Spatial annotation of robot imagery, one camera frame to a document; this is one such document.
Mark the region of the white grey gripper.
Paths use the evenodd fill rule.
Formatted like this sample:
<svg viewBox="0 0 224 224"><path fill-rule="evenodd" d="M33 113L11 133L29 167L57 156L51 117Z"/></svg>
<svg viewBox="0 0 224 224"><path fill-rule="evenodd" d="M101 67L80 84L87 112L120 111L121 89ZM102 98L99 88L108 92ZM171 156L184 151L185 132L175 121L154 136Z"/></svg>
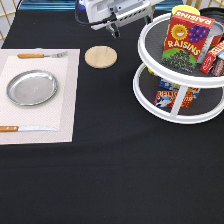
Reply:
<svg viewBox="0 0 224 224"><path fill-rule="evenodd" d="M106 27L113 38L118 38L118 27L152 18L157 0L83 0L83 4L92 29Z"/></svg>

